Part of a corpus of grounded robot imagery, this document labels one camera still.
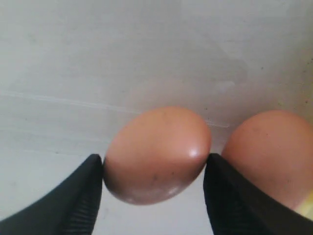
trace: white surface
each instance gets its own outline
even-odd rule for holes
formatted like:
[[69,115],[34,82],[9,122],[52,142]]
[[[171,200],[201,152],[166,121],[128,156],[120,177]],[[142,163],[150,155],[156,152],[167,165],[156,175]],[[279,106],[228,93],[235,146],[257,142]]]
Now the white surface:
[[[312,118],[312,0],[0,0],[0,218],[38,199],[149,108]],[[202,177],[133,207],[106,191],[95,235],[204,235]]]

